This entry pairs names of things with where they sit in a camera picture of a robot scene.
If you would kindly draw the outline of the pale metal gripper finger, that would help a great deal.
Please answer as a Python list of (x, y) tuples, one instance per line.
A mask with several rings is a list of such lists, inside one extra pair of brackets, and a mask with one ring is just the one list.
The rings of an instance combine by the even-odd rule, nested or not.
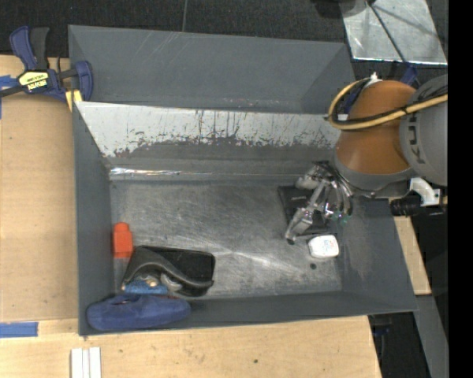
[(302, 217), (302, 229), (300, 235), (309, 235), (320, 231), (320, 213), (317, 211), (306, 212)]
[(304, 217), (305, 212), (302, 209), (298, 209), (294, 213), (285, 232), (285, 239), (288, 244), (293, 245), (296, 241), (296, 237), (305, 231), (307, 224), (305, 223)]

